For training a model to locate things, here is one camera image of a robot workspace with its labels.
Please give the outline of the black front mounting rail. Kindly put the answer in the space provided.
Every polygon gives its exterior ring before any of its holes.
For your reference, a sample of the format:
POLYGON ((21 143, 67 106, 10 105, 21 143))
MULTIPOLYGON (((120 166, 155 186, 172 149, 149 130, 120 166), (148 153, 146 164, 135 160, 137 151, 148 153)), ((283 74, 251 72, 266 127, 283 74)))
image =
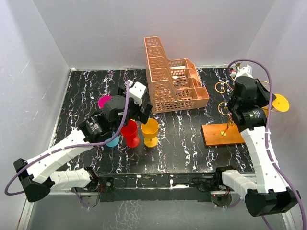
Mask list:
POLYGON ((210 202, 211 192, 216 190, 211 173, 100 174, 96 189, 101 202, 210 202))

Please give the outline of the magenta plastic wine glass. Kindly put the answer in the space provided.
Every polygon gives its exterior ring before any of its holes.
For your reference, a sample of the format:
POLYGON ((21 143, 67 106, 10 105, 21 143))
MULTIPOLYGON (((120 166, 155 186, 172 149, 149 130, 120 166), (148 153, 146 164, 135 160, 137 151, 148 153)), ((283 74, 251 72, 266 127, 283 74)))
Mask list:
POLYGON ((110 95, 105 95, 105 96, 102 96, 99 100, 98 100, 98 106, 100 109, 102 109, 104 107, 104 104, 106 102, 108 102, 110 99, 112 98, 112 96, 110 95))

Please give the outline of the yellow plastic wine glass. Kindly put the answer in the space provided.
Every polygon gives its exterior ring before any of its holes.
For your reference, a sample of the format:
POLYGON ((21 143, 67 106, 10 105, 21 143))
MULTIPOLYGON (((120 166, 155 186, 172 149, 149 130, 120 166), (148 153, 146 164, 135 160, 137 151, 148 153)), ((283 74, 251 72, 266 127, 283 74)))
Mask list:
POLYGON ((287 112, 290 109, 288 100, 281 94, 273 94, 271 112, 287 112))

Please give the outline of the blue plastic wine glass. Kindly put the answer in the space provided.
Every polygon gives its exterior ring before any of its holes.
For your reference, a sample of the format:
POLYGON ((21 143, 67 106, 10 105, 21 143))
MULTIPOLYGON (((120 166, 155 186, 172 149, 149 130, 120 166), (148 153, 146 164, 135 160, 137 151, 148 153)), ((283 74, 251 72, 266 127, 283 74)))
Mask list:
POLYGON ((119 137, 115 137, 112 141, 111 138, 106 140, 106 145, 110 148, 117 146, 119 143, 119 137))

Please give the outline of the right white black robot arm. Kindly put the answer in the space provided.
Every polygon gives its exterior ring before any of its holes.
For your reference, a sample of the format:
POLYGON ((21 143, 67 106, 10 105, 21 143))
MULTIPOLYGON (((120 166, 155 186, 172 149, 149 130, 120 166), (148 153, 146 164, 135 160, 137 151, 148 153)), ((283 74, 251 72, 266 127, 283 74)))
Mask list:
POLYGON ((254 217, 286 213, 298 201, 297 192, 277 172, 269 132, 268 116, 263 107, 270 104, 272 94, 258 79, 237 77, 228 109, 248 148, 255 170, 252 182, 233 166, 219 167, 214 172, 214 186, 219 190, 230 188, 244 200, 254 217))

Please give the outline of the peach plastic file organizer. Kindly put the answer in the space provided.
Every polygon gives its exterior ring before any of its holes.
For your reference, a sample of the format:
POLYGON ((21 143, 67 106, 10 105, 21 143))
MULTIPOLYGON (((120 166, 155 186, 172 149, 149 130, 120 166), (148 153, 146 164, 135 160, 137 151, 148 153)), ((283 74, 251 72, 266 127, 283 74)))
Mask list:
POLYGON ((204 108, 209 100, 194 63, 167 58, 160 38, 144 38, 146 76, 153 113, 204 108))

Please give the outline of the orange yellow wine glass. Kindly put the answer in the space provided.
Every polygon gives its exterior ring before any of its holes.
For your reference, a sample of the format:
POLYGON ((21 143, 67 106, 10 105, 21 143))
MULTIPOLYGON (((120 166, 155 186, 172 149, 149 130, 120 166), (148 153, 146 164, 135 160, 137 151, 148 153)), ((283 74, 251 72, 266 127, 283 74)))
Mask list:
POLYGON ((144 136, 145 146, 153 148, 158 144, 159 124, 157 120, 149 118, 146 124, 141 123, 141 131, 144 136))

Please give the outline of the red plastic wine glass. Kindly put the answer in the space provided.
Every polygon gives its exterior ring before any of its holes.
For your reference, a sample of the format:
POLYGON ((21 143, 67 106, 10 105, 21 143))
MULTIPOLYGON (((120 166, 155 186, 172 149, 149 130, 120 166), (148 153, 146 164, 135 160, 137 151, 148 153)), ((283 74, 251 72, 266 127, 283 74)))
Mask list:
POLYGON ((131 119, 126 126, 122 127, 120 132, 128 147, 135 148, 139 145, 138 125, 134 120, 131 119))

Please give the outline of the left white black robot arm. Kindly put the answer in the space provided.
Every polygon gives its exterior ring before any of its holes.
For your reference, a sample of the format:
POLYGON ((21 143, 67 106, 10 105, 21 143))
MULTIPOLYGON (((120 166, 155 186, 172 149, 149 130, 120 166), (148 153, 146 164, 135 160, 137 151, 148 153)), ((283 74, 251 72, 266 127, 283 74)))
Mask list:
POLYGON ((89 192, 101 188, 102 183, 92 167, 72 171, 59 171, 59 168, 95 146, 108 145, 130 120, 145 124, 153 108, 153 104, 148 102, 145 110, 141 109, 146 91, 145 85, 128 80, 125 86, 118 88, 117 95, 111 96, 102 108, 81 122, 62 141, 36 157, 16 160, 13 164, 16 177, 27 200, 33 203, 51 191, 69 188, 89 192))

